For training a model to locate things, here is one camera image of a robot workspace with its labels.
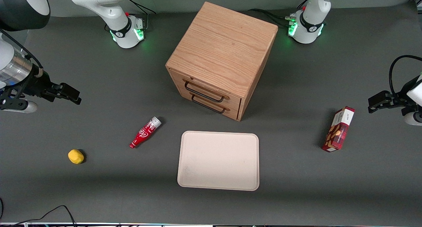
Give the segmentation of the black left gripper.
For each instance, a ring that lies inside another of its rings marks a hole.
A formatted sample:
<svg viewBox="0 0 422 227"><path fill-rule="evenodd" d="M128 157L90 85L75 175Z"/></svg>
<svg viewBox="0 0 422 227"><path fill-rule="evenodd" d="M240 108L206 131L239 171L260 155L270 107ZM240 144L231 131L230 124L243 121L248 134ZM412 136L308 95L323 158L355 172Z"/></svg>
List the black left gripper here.
<svg viewBox="0 0 422 227"><path fill-rule="evenodd" d="M406 83L399 92L395 92L393 85L390 84L391 93L389 91L381 91L368 99L368 113L397 107L406 107L410 110L415 110L416 102L407 96L407 92L409 92L413 86L414 83Z"/></svg>

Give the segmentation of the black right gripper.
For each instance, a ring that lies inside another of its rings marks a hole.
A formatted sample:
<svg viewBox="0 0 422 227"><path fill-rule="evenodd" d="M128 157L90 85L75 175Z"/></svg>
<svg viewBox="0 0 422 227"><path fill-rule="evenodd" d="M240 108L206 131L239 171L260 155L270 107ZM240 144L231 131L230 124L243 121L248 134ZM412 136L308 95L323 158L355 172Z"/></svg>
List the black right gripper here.
<svg viewBox="0 0 422 227"><path fill-rule="evenodd" d="M45 72L41 77L33 73L22 82L6 86L1 89L1 110L37 110L38 105L33 101L25 100L25 95L37 96L53 102L65 99L79 105L82 99L80 92L66 83L55 84Z"/></svg>

